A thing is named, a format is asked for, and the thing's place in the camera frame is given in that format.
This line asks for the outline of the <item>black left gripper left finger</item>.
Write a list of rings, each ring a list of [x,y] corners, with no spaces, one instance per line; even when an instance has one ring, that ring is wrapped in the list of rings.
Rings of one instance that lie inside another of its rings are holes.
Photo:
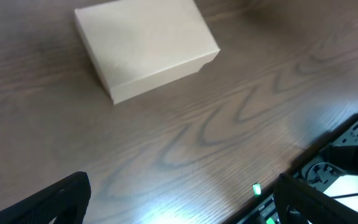
[[[75,172],[0,211],[0,224],[82,224],[91,198],[86,172]]]

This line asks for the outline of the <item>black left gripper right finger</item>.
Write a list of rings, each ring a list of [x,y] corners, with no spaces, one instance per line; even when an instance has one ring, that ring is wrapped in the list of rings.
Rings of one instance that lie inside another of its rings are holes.
[[[358,212],[286,173],[279,175],[273,197],[281,223],[292,223],[293,208],[311,223],[358,224]]]

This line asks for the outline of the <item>cardboard box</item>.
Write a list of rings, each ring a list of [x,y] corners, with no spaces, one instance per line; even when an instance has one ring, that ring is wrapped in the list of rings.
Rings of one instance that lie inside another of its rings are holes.
[[[115,104],[200,71],[220,51],[193,0],[111,1],[74,13]]]

